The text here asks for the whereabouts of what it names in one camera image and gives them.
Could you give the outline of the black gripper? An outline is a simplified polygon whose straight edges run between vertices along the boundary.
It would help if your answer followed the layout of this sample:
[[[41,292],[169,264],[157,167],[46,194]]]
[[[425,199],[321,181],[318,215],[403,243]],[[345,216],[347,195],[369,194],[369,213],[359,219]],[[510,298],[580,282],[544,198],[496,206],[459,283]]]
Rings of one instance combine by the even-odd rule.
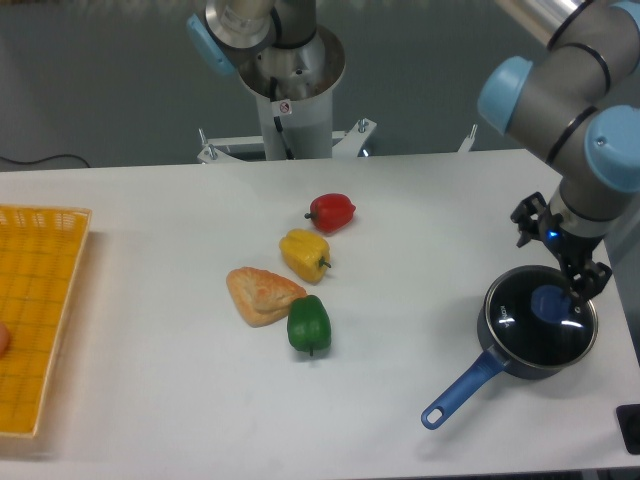
[[[545,209],[546,201],[540,192],[534,192],[516,206],[510,216],[519,234],[516,246],[521,248],[541,239],[567,278],[569,297],[575,303],[586,303],[604,290],[612,276],[609,266],[593,261],[593,252],[602,236],[575,235],[565,228],[560,213]]]

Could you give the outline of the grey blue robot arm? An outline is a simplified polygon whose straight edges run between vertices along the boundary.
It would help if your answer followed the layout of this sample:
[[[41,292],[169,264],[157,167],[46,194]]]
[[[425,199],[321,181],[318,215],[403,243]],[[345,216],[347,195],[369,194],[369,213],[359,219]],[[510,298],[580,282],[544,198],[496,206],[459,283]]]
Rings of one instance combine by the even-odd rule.
[[[522,243],[542,242],[578,301],[599,295],[608,266],[594,249],[639,193],[639,112],[598,101],[639,68],[635,1],[504,1],[548,58],[501,63],[477,101],[481,117],[561,176],[554,196],[514,210]],[[238,74],[253,94],[268,159],[358,155],[374,124],[332,128],[332,92],[345,69],[342,45],[316,20],[312,1],[210,1],[186,23],[204,62]]]

